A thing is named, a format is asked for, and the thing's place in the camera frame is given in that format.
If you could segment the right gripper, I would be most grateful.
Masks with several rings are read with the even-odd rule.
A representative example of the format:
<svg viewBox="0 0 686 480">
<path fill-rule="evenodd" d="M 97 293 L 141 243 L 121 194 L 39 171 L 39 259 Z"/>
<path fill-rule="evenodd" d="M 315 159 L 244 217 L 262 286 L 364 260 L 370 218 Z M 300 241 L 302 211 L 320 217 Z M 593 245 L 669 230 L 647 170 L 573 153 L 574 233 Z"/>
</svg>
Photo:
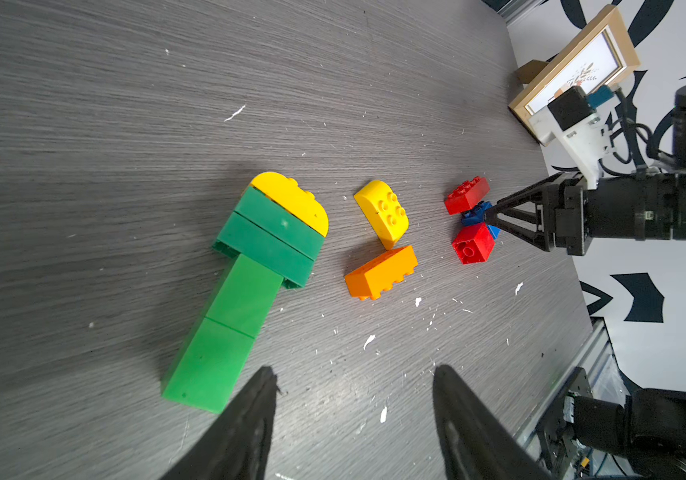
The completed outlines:
<svg viewBox="0 0 686 480">
<path fill-rule="evenodd" d="M 550 250 L 550 237 L 498 219 L 545 219 L 554 246 L 570 256 L 584 256 L 592 241 L 587 225 L 587 185 L 580 174 L 557 173 L 499 200 L 486 213 L 489 226 L 507 232 L 542 251 Z"/>
</svg>

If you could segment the dark green upturned lego brick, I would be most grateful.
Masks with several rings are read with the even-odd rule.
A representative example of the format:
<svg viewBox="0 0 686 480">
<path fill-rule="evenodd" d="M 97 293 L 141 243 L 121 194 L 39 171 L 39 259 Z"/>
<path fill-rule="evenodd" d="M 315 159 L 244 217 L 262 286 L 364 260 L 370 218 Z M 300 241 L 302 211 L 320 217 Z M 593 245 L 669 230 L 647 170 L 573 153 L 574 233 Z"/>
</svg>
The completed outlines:
<svg viewBox="0 0 686 480">
<path fill-rule="evenodd" d="M 301 252 L 234 212 L 217 235 L 212 248 L 229 258 L 246 255 L 283 277 L 283 286 L 306 286 L 314 262 Z"/>
</svg>

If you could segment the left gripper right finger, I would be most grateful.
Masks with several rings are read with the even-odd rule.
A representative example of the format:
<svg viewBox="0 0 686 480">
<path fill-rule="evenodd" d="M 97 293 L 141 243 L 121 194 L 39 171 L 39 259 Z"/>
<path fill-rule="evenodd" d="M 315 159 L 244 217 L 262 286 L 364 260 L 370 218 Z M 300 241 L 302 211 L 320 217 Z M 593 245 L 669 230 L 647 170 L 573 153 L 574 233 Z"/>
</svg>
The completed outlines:
<svg viewBox="0 0 686 480">
<path fill-rule="evenodd" d="M 451 366 L 435 369 L 432 400 L 448 479 L 549 477 Z"/>
</svg>

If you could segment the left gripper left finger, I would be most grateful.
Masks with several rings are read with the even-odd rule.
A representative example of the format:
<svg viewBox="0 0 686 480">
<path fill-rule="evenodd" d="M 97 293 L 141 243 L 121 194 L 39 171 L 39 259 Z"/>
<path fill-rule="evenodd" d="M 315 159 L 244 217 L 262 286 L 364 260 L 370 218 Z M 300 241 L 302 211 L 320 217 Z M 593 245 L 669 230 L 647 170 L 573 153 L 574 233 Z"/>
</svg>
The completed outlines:
<svg viewBox="0 0 686 480">
<path fill-rule="evenodd" d="M 263 479 L 271 449 L 278 377 L 263 366 L 165 479 Z"/>
</svg>

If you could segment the dark green long lego brick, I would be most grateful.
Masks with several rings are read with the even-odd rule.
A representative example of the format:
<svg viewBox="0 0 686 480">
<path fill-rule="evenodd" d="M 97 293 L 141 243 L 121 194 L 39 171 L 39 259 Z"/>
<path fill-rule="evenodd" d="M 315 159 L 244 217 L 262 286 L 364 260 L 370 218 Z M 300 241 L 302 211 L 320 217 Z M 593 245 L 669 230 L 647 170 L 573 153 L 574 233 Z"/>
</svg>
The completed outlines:
<svg viewBox="0 0 686 480">
<path fill-rule="evenodd" d="M 324 238 L 321 234 L 254 187 L 246 188 L 235 212 L 312 261 L 322 249 Z"/>
</svg>

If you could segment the light green square lego brick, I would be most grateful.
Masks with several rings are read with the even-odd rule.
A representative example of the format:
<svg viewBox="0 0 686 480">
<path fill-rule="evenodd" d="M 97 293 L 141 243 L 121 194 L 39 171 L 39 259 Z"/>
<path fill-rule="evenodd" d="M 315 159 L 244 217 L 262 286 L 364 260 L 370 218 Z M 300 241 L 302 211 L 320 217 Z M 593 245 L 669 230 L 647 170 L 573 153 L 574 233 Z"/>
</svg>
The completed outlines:
<svg viewBox="0 0 686 480">
<path fill-rule="evenodd" d="M 162 398 L 220 414 L 255 340 L 206 317 L 192 327 L 162 380 Z"/>
</svg>

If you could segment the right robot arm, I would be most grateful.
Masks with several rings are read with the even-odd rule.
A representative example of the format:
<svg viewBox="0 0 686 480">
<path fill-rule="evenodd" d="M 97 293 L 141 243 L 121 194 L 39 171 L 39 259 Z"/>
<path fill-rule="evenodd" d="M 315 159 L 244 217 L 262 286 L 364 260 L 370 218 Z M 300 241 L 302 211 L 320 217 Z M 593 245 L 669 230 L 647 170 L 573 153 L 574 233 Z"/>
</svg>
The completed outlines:
<svg viewBox="0 0 686 480">
<path fill-rule="evenodd" d="M 599 238 L 686 240 L 686 86 L 675 95 L 672 153 L 649 147 L 632 155 L 634 169 L 604 167 L 612 147 L 596 109 L 620 89 L 592 94 L 573 86 L 550 101 L 531 124 L 562 140 L 574 168 L 499 200 L 485 222 L 543 251 L 585 254 Z M 625 458 L 647 479 L 686 479 L 686 392 L 641 389 L 623 404 L 584 396 L 572 403 L 572 428 L 582 444 Z"/>
</svg>

